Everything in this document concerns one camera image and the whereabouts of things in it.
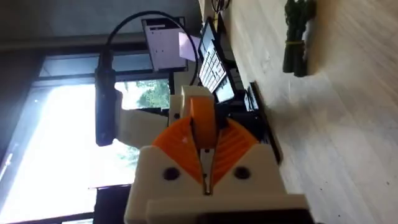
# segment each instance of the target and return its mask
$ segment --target wooden table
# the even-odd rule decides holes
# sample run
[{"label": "wooden table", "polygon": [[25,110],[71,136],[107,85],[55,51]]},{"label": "wooden table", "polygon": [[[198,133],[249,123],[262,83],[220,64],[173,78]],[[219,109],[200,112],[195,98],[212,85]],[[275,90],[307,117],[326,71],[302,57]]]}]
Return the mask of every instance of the wooden table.
[{"label": "wooden table", "polygon": [[398,223],[398,1],[319,0],[306,78],[282,73],[284,4],[232,0],[224,23],[268,107],[288,191],[319,222]]}]

